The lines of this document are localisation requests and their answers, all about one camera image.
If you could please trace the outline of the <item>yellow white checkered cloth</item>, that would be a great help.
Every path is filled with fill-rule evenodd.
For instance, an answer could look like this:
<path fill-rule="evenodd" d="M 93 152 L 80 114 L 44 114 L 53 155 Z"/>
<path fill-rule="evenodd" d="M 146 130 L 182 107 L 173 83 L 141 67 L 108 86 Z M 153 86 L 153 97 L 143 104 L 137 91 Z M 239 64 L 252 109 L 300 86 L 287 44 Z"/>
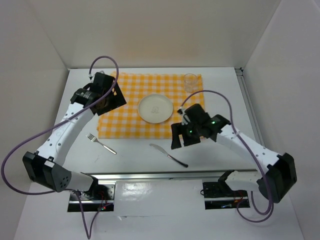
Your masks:
<path fill-rule="evenodd" d="M 142 74 L 121 72 L 118 85 L 127 102 L 99 117 L 97 124 L 100 139 L 170 139 L 171 124 L 181 121 L 177 113 L 190 95 L 185 91 L 184 74 Z M 164 95 L 173 103 L 173 113 L 162 123 L 148 123 L 138 113 L 138 104 L 151 94 Z"/>

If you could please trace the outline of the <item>silver spoon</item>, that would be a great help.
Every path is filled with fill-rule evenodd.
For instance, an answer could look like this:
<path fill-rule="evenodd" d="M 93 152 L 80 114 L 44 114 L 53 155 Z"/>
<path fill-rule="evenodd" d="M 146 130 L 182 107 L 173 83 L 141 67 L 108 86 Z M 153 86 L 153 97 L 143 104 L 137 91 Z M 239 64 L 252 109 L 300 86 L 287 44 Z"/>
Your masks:
<path fill-rule="evenodd" d="M 184 168 L 188 168 L 189 167 L 188 164 L 179 161 L 178 159 L 176 159 L 175 157 L 170 155 L 167 151 L 165 151 L 161 146 L 159 146 L 157 144 L 153 144 L 153 143 L 150 143 L 149 145 L 151 147 L 153 147 L 154 149 L 156 149 L 157 151 L 159 151 L 160 153 L 162 153 L 163 155 L 165 155 L 166 157 L 168 157 L 169 159 L 171 159 L 172 161 L 174 161 L 175 163 L 179 164 L 180 166 L 182 166 Z"/>

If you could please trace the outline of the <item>cream round plate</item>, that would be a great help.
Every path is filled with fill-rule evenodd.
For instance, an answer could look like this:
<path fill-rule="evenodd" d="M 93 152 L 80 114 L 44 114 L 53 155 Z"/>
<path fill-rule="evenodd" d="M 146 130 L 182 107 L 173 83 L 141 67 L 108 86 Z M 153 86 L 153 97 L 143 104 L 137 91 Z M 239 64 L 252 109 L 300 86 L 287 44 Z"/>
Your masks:
<path fill-rule="evenodd" d="M 173 114 L 172 101 L 162 94 L 150 94 L 143 97 L 137 106 L 139 116 L 151 124 L 167 121 Z"/>

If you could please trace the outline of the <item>silver fork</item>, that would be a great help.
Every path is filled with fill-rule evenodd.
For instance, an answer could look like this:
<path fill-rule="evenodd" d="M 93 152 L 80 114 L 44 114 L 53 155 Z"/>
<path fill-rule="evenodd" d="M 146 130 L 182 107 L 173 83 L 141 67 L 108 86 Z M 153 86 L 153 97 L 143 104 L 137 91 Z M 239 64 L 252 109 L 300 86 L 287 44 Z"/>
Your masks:
<path fill-rule="evenodd" d="M 94 136 L 93 134 L 88 133 L 88 134 L 86 135 L 86 137 L 87 137 L 90 141 L 92 141 L 92 142 L 94 142 L 94 143 L 98 143 L 99 145 L 101 145 L 102 147 L 104 147 L 106 150 L 108 150 L 108 151 L 111 152 L 112 154 L 114 154 L 114 155 L 117 154 L 117 152 L 116 152 L 115 150 L 113 150 L 113 149 L 110 148 L 109 146 L 107 146 L 107 145 L 103 144 L 102 142 L 100 142 L 100 141 L 98 140 L 98 138 L 97 138 L 96 136 Z"/>

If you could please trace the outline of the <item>clear plastic cup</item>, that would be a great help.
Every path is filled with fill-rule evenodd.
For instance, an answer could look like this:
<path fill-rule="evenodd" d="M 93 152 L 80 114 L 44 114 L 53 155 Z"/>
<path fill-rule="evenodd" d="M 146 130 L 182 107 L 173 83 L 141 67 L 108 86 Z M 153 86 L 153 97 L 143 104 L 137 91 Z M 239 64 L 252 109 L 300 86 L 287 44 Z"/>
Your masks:
<path fill-rule="evenodd" d="M 193 73 L 187 73 L 183 77 L 184 90 L 193 93 L 198 90 L 198 77 Z"/>

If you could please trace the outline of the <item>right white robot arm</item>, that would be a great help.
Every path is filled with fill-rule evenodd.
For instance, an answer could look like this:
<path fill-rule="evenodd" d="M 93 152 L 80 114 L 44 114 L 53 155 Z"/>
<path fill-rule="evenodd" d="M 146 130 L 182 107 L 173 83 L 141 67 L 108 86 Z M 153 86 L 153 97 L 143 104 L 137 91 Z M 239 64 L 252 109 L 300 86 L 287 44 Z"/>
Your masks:
<path fill-rule="evenodd" d="M 242 132 L 233 130 L 231 122 L 217 114 L 210 117 L 200 104 L 178 109 L 182 120 L 171 125 L 171 149 L 198 144 L 201 138 L 211 139 L 227 147 L 243 160 L 256 165 L 257 173 L 227 170 L 218 180 L 223 196 L 234 191 L 260 192 L 267 200 L 279 203 L 297 182 L 294 158 L 267 149 Z"/>

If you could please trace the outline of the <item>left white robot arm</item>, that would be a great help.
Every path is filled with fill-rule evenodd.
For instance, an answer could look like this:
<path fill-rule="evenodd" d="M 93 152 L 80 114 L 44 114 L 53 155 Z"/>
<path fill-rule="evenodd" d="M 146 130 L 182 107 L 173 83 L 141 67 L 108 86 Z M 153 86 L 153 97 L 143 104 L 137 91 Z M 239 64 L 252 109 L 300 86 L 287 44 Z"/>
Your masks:
<path fill-rule="evenodd" d="M 113 76 L 97 73 L 93 82 L 74 92 L 64 118 L 49 138 L 35 151 L 26 152 L 22 162 L 29 178 L 54 192 L 81 192 L 92 200 L 107 188 L 96 177 L 64 168 L 76 138 L 95 115 L 103 115 L 127 102 Z"/>

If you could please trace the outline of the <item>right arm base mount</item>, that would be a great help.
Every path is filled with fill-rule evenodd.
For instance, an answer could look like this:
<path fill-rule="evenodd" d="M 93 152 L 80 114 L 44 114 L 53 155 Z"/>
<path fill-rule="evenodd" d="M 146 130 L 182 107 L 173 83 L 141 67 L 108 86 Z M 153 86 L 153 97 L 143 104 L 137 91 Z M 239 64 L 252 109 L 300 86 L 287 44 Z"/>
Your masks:
<path fill-rule="evenodd" d="M 204 197 L 206 210 L 249 208 L 248 193 L 244 190 L 231 190 L 222 182 L 203 182 L 200 194 Z"/>

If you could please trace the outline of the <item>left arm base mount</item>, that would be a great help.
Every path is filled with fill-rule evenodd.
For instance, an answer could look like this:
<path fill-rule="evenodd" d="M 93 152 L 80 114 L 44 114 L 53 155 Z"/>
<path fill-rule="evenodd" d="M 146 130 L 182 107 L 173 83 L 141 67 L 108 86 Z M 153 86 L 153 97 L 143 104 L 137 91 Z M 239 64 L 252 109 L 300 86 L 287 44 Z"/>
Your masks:
<path fill-rule="evenodd" d="M 95 196 L 89 196 L 84 192 L 79 193 L 84 212 L 113 212 L 115 208 L 114 198 L 116 191 L 115 181 L 101 181 L 100 185 L 104 186 L 103 190 L 99 190 Z M 79 200 L 74 192 L 70 192 L 67 212 L 80 213 L 81 208 Z"/>

